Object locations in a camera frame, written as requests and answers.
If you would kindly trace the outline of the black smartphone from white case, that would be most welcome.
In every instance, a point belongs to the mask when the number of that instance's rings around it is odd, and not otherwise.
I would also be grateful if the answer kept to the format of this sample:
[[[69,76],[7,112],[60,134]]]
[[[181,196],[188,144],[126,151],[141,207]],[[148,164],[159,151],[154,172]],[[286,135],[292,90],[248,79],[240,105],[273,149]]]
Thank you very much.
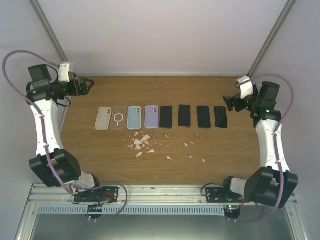
[[[227,110],[224,106],[214,107],[215,127],[220,129],[228,128]]]

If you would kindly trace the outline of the blue magsafe phone case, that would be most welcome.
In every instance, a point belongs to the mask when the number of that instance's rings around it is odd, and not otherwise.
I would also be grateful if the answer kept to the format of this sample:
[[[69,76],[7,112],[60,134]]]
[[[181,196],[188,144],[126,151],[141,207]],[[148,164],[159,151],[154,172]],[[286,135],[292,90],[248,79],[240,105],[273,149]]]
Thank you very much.
[[[206,105],[197,106],[197,122],[200,129],[211,128],[210,108]]]

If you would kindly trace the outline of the white phone stand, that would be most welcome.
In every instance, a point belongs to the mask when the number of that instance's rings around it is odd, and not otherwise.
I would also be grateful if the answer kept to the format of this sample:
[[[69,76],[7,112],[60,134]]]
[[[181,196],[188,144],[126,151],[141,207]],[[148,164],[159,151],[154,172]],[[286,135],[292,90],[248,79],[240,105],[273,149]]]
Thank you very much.
[[[94,129],[97,131],[107,131],[110,125],[111,114],[111,107],[100,107],[97,112]]]

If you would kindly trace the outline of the clear magsafe phone case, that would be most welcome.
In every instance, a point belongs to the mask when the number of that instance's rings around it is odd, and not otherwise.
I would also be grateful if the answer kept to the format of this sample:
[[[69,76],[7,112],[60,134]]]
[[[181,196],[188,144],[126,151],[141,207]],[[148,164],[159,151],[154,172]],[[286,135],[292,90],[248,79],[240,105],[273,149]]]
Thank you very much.
[[[127,108],[125,106],[114,106],[110,128],[112,130],[122,130],[126,123]]]

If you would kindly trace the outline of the phone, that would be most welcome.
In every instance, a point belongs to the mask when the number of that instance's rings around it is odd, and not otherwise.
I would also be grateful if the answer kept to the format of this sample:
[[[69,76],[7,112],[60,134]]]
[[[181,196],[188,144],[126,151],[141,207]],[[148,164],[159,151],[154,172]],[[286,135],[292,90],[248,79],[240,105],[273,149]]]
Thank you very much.
[[[179,105],[178,107],[178,126],[189,128],[191,126],[191,106]]]

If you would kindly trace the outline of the light blue phone case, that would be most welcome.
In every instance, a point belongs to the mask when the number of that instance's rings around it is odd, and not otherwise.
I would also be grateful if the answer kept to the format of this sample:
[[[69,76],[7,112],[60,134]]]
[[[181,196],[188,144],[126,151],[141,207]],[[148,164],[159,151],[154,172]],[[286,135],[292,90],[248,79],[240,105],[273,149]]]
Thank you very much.
[[[142,126],[141,107],[130,106],[127,112],[127,129],[128,130],[140,130]]]

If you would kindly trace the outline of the dark green smartphone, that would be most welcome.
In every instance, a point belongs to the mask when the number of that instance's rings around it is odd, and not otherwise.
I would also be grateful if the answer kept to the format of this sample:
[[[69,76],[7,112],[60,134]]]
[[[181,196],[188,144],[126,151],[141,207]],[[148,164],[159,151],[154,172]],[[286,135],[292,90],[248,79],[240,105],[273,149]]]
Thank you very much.
[[[173,107],[161,106],[159,126],[162,129],[171,129],[173,126]]]

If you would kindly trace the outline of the lavender phone case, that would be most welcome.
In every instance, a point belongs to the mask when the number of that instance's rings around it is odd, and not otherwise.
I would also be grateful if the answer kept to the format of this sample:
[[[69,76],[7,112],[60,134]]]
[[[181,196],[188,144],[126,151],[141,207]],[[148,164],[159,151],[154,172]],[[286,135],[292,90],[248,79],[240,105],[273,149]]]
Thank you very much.
[[[159,127],[159,107],[147,105],[145,107],[144,127],[146,129],[157,129]]]

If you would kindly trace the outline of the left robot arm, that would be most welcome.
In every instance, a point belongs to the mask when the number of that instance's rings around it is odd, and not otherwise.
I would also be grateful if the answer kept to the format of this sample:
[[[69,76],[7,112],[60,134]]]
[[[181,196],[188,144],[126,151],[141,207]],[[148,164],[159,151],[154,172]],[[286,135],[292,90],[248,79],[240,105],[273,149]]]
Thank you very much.
[[[86,197],[98,202],[103,197],[98,178],[83,172],[76,157],[65,150],[58,123],[59,101],[85,96],[95,83],[77,76],[74,63],[69,61],[58,66],[56,80],[52,80],[48,68],[47,64],[28,68],[32,81],[26,86],[26,97],[37,134],[36,156],[29,160],[29,167],[47,187],[66,187],[69,193],[86,189]]]

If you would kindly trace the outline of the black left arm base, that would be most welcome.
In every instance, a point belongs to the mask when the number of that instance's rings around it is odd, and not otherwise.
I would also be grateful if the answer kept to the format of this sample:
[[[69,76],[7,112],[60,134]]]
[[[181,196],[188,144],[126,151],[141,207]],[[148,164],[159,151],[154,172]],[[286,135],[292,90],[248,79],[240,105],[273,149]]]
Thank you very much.
[[[79,203],[109,204],[118,201],[119,187],[105,186],[96,190],[78,191],[72,195],[71,201]]]

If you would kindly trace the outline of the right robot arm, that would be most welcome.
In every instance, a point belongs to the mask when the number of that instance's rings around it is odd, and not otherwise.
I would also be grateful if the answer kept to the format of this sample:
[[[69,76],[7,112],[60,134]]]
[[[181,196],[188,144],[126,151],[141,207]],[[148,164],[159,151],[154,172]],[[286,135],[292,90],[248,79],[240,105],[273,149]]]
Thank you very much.
[[[247,202],[281,209],[298,185],[298,176],[291,173],[282,144],[282,116],[275,109],[280,86],[264,81],[260,88],[248,77],[236,80],[240,93],[224,96],[229,111],[248,110],[258,135],[260,168],[249,178],[229,176],[223,183],[221,196],[232,203],[244,198]]]

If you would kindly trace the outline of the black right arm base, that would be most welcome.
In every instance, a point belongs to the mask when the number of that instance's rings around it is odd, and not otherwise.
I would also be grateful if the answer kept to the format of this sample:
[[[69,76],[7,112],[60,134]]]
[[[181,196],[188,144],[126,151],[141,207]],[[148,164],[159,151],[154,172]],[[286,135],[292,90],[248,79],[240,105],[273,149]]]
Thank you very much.
[[[204,188],[204,196],[207,203],[240,204],[244,200],[242,195],[234,193],[226,187],[213,185]]]

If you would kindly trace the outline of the white debris pile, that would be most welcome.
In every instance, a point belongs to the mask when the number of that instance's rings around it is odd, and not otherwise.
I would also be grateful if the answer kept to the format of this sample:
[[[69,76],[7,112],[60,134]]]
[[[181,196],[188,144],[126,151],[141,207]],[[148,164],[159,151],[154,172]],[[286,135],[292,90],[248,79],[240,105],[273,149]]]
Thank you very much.
[[[154,154],[156,143],[152,143],[155,140],[152,134],[146,134],[144,132],[136,132],[131,139],[131,142],[127,145],[127,148],[134,153],[135,158],[140,158],[143,155]]]

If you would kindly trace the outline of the aluminium front rail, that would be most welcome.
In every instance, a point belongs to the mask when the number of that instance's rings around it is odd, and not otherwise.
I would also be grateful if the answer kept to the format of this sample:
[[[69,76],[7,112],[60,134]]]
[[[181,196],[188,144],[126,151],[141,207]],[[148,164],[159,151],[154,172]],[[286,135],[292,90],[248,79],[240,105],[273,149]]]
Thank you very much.
[[[200,185],[126,185],[128,205],[205,206]],[[70,204],[71,195],[58,187],[34,184],[27,198],[32,204]]]

